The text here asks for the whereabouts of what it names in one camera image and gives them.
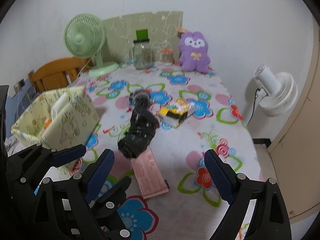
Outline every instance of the power cord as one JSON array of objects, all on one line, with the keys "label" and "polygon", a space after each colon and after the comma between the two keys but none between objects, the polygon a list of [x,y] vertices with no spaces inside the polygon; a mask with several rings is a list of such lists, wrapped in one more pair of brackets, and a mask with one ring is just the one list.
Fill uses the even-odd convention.
[{"label": "power cord", "polygon": [[16,122],[17,122],[17,120],[18,120],[18,110],[19,110],[19,90],[18,90],[18,92],[17,92],[17,99],[18,99],[18,104],[17,104],[17,114],[16,114]]},{"label": "power cord", "polygon": [[251,115],[251,117],[250,117],[249,122],[251,121],[251,119],[252,119],[252,117],[253,117],[254,108],[255,108],[255,105],[256,105],[256,99],[257,99],[257,92],[258,92],[258,91],[260,91],[260,89],[259,89],[259,88],[257,88],[257,89],[256,89],[256,92],[255,92],[255,94],[254,94],[253,110],[252,110],[252,115]]},{"label": "power cord", "polygon": [[81,72],[82,72],[82,70],[89,64],[89,62],[91,61],[91,58],[88,60],[88,62],[83,66],[83,68],[80,70],[80,72],[79,72],[79,74],[78,74],[78,76],[77,76],[77,78],[80,76],[80,74],[81,74]]}]

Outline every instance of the wooden chair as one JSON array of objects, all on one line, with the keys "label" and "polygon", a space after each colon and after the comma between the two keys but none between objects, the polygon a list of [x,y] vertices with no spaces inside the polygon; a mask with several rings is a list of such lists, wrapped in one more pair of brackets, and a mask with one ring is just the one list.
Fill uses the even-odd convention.
[{"label": "wooden chair", "polygon": [[28,77],[38,92],[64,88],[69,85],[67,74],[71,82],[75,81],[79,71],[88,60],[76,57],[60,58],[43,65],[35,73],[30,72]]}]

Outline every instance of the green desk fan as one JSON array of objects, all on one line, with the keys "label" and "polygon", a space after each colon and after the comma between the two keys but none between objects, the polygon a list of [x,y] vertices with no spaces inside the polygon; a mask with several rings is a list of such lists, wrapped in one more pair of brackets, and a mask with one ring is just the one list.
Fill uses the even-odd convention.
[{"label": "green desk fan", "polygon": [[103,62],[101,49],[106,41],[102,21],[92,14],[78,14],[64,30],[67,49],[78,58],[95,59],[97,65],[90,69],[89,77],[102,76],[119,68],[116,62]]}]

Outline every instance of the glass jar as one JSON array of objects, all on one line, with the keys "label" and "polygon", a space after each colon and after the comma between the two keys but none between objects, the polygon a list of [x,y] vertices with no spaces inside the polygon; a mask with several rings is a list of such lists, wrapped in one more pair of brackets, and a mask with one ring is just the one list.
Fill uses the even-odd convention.
[{"label": "glass jar", "polygon": [[147,69],[152,66],[152,53],[149,39],[133,41],[133,58],[136,69]]},{"label": "glass jar", "polygon": [[161,61],[165,65],[172,65],[173,64],[173,50],[172,49],[161,50]]}]

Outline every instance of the table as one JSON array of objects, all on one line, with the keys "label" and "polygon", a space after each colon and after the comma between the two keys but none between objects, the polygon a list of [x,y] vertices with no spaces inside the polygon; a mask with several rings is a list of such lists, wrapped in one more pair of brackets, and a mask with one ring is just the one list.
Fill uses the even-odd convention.
[{"label": "table", "polygon": [[[156,63],[151,69],[136,70],[123,64],[117,71],[98,78],[81,75],[71,86],[85,86],[100,116],[100,122],[86,143],[87,153],[72,172],[51,168],[46,176],[68,179],[83,172],[105,148],[115,152],[115,164],[100,195],[121,177],[132,177],[127,200],[118,209],[132,240],[209,239],[228,203],[221,200],[207,169],[204,152],[216,150],[235,172],[261,180],[260,166],[252,139],[238,108],[214,70],[207,74],[183,72],[179,66]],[[130,126],[129,93],[151,90],[156,112],[172,100],[183,98],[195,103],[195,112],[177,129],[163,122],[151,141],[168,193],[144,200],[130,161],[117,149],[118,141]],[[250,203],[237,239],[243,239],[254,208]]]}]

